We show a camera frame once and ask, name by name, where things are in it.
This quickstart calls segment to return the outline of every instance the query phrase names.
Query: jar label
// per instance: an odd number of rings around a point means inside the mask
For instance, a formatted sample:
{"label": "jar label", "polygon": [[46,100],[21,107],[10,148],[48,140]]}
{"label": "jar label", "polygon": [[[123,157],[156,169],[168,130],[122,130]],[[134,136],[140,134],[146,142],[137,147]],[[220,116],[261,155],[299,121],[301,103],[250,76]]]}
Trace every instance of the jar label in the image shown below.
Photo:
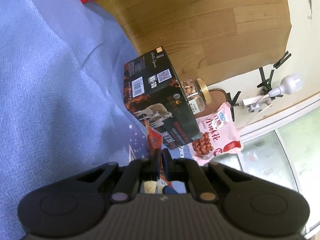
{"label": "jar label", "polygon": [[188,103],[189,103],[189,105],[191,107],[191,110],[192,110],[193,114],[197,114],[197,113],[200,112],[199,106],[198,106],[197,101],[195,99],[192,99],[192,100],[188,101]]}

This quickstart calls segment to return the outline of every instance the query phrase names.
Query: plastic jar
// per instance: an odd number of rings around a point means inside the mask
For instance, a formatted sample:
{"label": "plastic jar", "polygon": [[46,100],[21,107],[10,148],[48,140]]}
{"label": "plastic jar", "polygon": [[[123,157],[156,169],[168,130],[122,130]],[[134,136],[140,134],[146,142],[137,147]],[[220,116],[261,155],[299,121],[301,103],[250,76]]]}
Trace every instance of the plastic jar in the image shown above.
{"label": "plastic jar", "polygon": [[201,78],[187,79],[181,82],[183,91],[188,99],[193,114],[200,113],[207,104],[211,103],[211,95]]}

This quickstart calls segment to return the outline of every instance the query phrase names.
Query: wood grain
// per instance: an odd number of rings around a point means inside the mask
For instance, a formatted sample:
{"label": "wood grain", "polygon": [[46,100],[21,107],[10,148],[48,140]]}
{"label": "wood grain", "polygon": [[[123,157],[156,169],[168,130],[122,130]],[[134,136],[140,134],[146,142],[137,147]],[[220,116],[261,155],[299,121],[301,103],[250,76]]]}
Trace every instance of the wood grain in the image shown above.
{"label": "wood grain", "polygon": [[291,29],[287,0],[97,2],[139,54],[164,46],[181,79],[207,85],[278,61]]}

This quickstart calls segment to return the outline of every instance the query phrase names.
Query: light bulb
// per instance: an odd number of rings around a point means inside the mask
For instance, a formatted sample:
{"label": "light bulb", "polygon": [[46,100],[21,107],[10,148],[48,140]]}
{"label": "light bulb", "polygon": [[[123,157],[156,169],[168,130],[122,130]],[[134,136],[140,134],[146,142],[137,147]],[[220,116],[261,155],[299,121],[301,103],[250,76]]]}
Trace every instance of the light bulb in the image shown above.
{"label": "light bulb", "polygon": [[270,97],[275,97],[280,94],[291,95],[293,92],[302,88],[302,79],[298,74],[292,74],[282,79],[280,86],[271,90],[268,94]]}

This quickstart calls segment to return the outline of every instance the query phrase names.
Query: glass pane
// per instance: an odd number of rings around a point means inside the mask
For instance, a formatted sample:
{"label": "glass pane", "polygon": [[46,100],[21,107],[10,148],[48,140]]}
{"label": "glass pane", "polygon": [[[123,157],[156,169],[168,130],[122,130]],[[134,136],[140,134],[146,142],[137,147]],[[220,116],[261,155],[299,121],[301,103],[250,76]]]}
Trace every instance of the glass pane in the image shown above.
{"label": "glass pane", "polygon": [[296,168],[302,193],[310,205],[308,224],[320,221],[320,108],[279,128]]}
{"label": "glass pane", "polygon": [[221,154],[213,157],[213,159],[210,162],[222,163],[233,169],[241,171],[241,166],[236,154],[230,154],[230,153]]}
{"label": "glass pane", "polygon": [[289,161],[274,131],[245,143],[241,153],[249,174],[298,191]]}

